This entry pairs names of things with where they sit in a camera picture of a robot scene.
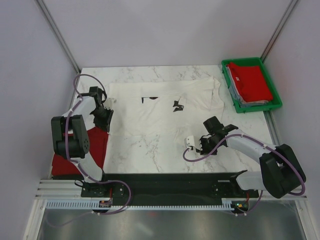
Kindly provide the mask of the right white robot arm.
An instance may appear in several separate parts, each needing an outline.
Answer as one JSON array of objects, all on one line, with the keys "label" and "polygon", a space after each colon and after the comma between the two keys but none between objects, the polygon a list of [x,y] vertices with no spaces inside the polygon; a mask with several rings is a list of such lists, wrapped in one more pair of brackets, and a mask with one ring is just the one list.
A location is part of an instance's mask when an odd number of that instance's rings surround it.
[{"label": "right white robot arm", "polygon": [[237,150],[256,161],[259,171],[244,171],[236,174],[235,181],[229,184],[229,191],[235,197],[242,196],[247,190],[267,191],[274,198],[303,195],[306,191],[306,175],[293,151],[287,144],[273,145],[264,143],[229,124],[224,126],[213,116],[203,123],[207,137],[199,140],[197,150],[202,157],[216,155],[219,147]]}]

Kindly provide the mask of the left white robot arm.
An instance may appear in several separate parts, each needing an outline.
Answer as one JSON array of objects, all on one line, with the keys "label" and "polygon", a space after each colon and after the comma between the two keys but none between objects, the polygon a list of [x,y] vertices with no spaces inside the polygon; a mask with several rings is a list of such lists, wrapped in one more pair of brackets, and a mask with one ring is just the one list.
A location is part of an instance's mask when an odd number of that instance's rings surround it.
[{"label": "left white robot arm", "polygon": [[102,180],[104,171],[90,154],[90,139],[85,120],[92,115],[94,125],[105,133],[110,131],[114,111],[103,105],[104,90],[97,86],[79,94],[72,108],[62,116],[51,119],[51,134],[54,153],[72,163],[84,181],[93,183],[92,191],[99,197],[110,191],[108,182]]}]

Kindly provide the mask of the white printed t shirt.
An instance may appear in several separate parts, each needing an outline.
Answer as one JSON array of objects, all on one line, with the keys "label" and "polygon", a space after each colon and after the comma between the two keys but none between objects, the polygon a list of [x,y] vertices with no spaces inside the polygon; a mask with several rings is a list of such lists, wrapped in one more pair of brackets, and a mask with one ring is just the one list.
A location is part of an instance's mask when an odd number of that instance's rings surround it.
[{"label": "white printed t shirt", "polygon": [[109,98],[117,99],[112,136],[172,135],[178,144],[188,136],[207,135],[203,123],[222,118],[221,83],[214,77],[196,80],[111,83]]}]

